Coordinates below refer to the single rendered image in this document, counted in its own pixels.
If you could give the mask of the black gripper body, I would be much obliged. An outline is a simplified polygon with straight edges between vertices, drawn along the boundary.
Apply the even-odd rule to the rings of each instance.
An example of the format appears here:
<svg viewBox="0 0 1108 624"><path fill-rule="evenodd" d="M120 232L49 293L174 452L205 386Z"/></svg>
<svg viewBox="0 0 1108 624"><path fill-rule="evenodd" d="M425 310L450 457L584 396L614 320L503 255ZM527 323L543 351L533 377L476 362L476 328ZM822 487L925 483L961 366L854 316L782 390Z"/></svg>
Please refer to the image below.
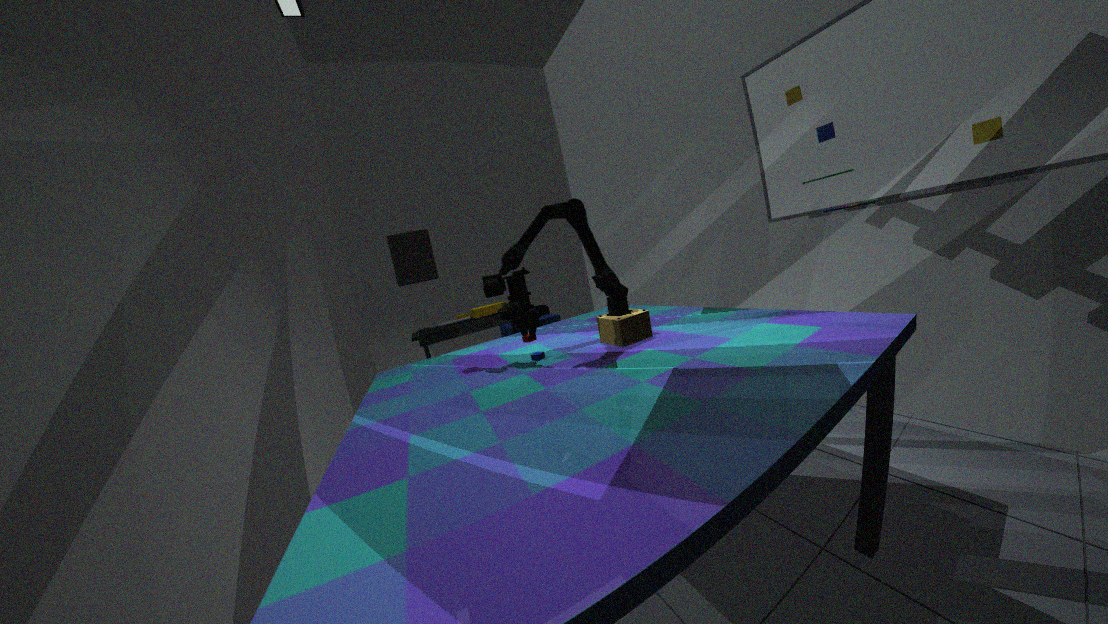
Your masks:
<svg viewBox="0 0 1108 624"><path fill-rule="evenodd" d="M524 311L523 313L519 311L515 316L513 316L511 320L519 319L523 317L523 315L526 315L526 319L530 319L530 318L537 318L540 316L550 313L547 305L538 305L534 307L534 304L530 304L529 295L531 295L531 291L529 291L527 289L521 291L511 291L509 294L510 296L507 296L507 300L509 298L512 298L512 301L515 301L515 297L519 297L520 301L524 307Z"/></svg>

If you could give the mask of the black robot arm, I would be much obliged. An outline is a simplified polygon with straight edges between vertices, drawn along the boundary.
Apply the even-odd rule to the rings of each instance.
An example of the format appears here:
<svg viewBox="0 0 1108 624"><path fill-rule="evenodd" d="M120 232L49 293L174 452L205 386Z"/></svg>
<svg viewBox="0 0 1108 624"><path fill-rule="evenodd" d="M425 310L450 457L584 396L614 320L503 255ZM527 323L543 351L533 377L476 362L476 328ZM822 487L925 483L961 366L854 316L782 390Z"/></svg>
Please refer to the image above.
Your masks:
<svg viewBox="0 0 1108 624"><path fill-rule="evenodd" d="M585 250L589 256L592 262L595 276L592 276L593 280L596 283L596 287L601 291L605 291L607 297L608 314L607 316L620 316L629 311L627 294L628 288L620 284L619 279L611 267L603 259L601 250L594 239L589 226L587 224L586 212L583 203L579 200L570 200L567 203L544 205L533 222L529 225L529 228L523 233L521 238L511 247L510 250L503 256L503 264L497 274L483 276L483 285L486 298L502 295L506 290L505 282L507 282L507 290L521 291L527 289L524 274L529 274L524 267L519 272L512 272L511 276L501 277L501 275L507 274L509 270L516 269L529 249L532 241L535 239L538 232L545 225L548 219L564 219L570 221L570 224L577 231L579 235L579 241L582 242ZM515 301L509 298L509 303L505 304L497 310L499 316L502 320L511 320L513 316L517 313L523 313L524 307L520 301L519 297L515 297Z"/></svg>

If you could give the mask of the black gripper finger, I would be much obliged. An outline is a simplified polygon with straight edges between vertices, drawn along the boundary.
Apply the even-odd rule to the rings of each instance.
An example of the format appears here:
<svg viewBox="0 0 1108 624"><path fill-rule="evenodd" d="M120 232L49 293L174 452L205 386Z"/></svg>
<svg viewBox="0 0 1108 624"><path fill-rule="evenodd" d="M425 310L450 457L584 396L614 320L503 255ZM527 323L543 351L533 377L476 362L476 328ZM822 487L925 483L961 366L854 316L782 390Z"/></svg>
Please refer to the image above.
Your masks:
<svg viewBox="0 0 1108 624"><path fill-rule="evenodd" d="M507 321L509 323L514 323L517 326L519 331L522 334L522 336L525 336L525 335L529 334L529 328L527 328L526 323L522 321L523 319L526 319L526 316L523 316L523 317L521 317L519 319L515 319L515 320L507 320Z"/></svg>
<svg viewBox="0 0 1108 624"><path fill-rule="evenodd" d="M526 325L527 325L529 335L530 335L531 339L535 338L535 333L536 333L536 329L537 329L538 318L540 317L537 317L537 318L530 318L530 319L523 319L522 320L523 323L526 323Z"/></svg>

